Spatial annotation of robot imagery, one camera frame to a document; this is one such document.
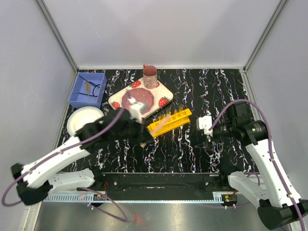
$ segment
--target white wall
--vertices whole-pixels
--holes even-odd
[[[288,2],[248,71],[280,161],[303,199],[308,199],[307,9],[306,0]]]
[[[81,68],[244,66],[279,0],[44,0]]]
[[[74,72],[33,0],[0,2],[0,196],[10,166],[50,152]],[[7,197],[17,201],[15,189]],[[25,207],[0,205],[0,230],[16,231]]]

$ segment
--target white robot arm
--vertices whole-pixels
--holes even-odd
[[[76,188],[99,189],[103,184],[103,174],[97,168],[87,168],[83,171],[58,173],[67,165],[86,157],[109,140],[127,139],[136,143],[152,142],[153,137],[144,128],[141,119],[139,106],[133,104],[129,111],[124,109],[120,119],[103,135],[93,141],[77,145],[74,148],[63,151],[65,148],[79,144],[88,138],[93,137],[102,131],[114,119],[117,111],[109,113],[92,123],[85,124],[76,132],[74,137],[70,137],[64,144],[41,159],[27,165],[15,164],[11,167],[15,179],[29,172],[17,184],[17,192],[25,205],[33,205],[44,200],[48,195],[68,191]]]
[[[273,158],[270,157],[268,132],[264,122],[254,121],[247,111],[246,103],[234,104],[227,109],[228,121],[216,124],[212,130],[212,116],[197,119],[197,128],[203,130],[207,139],[203,146],[209,147],[213,139],[220,137],[235,137],[250,153],[266,185],[262,189],[246,175],[239,171],[228,160],[220,166],[220,173],[230,187],[243,194],[256,208],[263,224],[269,229],[291,223],[299,219],[294,202],[302,216],[308,213],[308,201],[303,200],[300,194],[289,181],[272,145]],[[282,183],[282,176],[290,192],[287,192]]]

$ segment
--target blue plastic bin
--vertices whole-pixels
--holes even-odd
[[[90,93],[87,93],[85,82],[89,82]],[[100,108],[107,85],[105,73],[78,72],[69,103],[74,108],[92,106]]]

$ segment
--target yellow test tube rack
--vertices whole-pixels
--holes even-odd
[[[153,137],[155,138],[168,131],[176,129],[184,124],[190,123],[190,119],[188,118],[188,116],[191,116],[191,115],[192,115],[192,112],[189,110],[189,108],[183,111],[180,111],[180,112],[176,112],[175,114],[171,115],[171,119],[168,122],[166,122],[163,128],[161,128],[158,132],[156,132],[153,135]],[[160,124],[161,121],[162,119],[151,123],[147,127],[149,132],[151,133]]]

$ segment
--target metal floor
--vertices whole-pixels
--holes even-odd
[[[241,196],[239,204],[245,202]],[[91,210],[86,204],[44,202],[35,231],[267,231],[253,205],[228,210],[208,207],[220,205],[200,204],[120,206],[128,216],[128,223]],[[120,215],[112,204],[100,208]]]

